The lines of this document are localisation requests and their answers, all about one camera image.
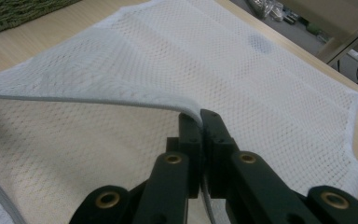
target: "mesh laundry bag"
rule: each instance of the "mesh laundry bag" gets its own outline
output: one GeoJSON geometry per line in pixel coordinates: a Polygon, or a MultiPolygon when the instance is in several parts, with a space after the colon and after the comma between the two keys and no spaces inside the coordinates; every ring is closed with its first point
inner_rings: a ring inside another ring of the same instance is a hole
{"type": "MultiPolygon", "coordinates": [[[[179,112],[201,127],[201,108],[219,113],[240,149],[261,155],[291,189],[357,194],[358,92],[214,1],[154,0],[0,73],[0,188],[17,209],[9,213],[67,223],[94,189],[135,187],[177,136],[179,112]]],[[[213,213],[227,223],[222,201],[213,213]]],[[[206,222],[192,200],[189,223],[206,222]]]]}

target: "gray floor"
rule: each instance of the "gray floor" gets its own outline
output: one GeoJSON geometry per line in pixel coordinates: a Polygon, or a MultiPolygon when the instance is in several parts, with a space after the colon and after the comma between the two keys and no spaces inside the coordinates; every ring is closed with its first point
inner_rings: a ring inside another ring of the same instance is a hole
{"type": "MultiPolygon", "coordinates": [[[[231,0],[231,2],[233,2],[237,6],[254,15],[246,1],[247,0],[231,0]]],[[[315,35],[309,33],[306,30],[305,25],[300,22],[296,22],[296,24],[290,25],[285,21],[276,22],[270,16],[266,17],[264,20],[262,20],[262,22],[264,22],[266,25],[276,30],[280,34],[286,36],[286,38],[290,39],[295,44],[299,45],[301,48],[313,55],[315,55],[318,50],[324,45],[324,43],[318,40],[315,35]]],[[[357,83],[357,66],[358,62],[355,61],[352,57],[346,55],[340,59],[339,72],[353,82],[357,83]]],[[[333,68],[337,70],[337,65],[334,64],[333,68]]]]}

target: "gray trim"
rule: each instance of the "gray trim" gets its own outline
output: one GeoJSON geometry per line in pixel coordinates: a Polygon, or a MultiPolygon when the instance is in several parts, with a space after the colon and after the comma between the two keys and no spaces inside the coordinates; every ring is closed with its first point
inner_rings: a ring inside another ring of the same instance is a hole
{"type": "Polygon", "coordinates": [[[20,211],[16,208],[14,203],[8,198],[8,196],[5,194],[5,192],[1,187],[0,187],[0,204],[11,216],[15,224],[26,224],[20,211]]]}

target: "light wood tabletop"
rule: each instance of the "light wood tabletop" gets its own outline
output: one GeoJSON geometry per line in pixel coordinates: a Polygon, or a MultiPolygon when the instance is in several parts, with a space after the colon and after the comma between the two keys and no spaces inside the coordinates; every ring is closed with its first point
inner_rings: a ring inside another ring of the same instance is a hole
{"type": "MultiPolygon", "coordinates": [[[[50,13],[20,27],[0,33],[0,71],[21,63],[44,49],[51,48],[117,11],[120,7],[140,4],[143,0],[83,0],[69,7],[50,13]]],[[[358,91],[358,85],[322,63],[293,42],[267,27],[228,0],[217,2],[241,20],[254,26],[261,34],[274,43],[283,46],[327,76],[358,91]]],[[[353,149],[358,159],[358,116],[356,120],[353,149]]]]}

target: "green knitted fabric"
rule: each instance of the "green knitted fabric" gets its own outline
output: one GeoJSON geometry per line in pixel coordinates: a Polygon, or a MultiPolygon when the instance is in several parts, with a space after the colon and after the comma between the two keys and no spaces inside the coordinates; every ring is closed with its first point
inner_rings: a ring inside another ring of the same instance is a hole
{"type": "Polygon", "coordinates": [[[0,32],[79,0],[0,0],[0,32]]]}

